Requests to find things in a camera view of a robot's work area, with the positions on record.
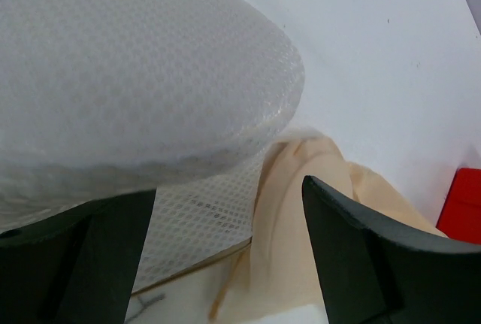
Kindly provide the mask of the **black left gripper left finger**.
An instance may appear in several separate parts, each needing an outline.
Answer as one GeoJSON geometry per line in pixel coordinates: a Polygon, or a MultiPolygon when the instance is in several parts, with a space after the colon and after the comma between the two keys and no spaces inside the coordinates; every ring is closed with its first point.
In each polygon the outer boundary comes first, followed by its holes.
{"type": "Polygon", "coordinates": [[[156,192],[89,201],[1,234],[3,323],[122,323],[156,192]]]}

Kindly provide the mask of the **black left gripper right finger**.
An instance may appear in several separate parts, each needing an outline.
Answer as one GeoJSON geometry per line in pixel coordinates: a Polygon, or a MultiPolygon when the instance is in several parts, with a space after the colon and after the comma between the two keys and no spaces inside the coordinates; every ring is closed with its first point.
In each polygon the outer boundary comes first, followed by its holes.
{"type": "Polygon", "coordinates": [[[302,203],[331,323],[478,323],[480,247],[424,232],[313,176],[302,203]]]}

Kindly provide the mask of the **beige bra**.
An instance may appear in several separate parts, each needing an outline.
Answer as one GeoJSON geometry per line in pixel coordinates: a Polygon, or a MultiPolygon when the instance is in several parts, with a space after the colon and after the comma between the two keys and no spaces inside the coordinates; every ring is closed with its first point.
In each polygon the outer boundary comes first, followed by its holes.
{"type": "Polygon", "coordinates": [[[401,223],[443,234],[381,175],[346,161],[332,139],[278,144],[259,181],[250,248],[238,257],[212,306],[213,323],[246,323],[323,304],[302,204],[306,176],[401,223]]]}

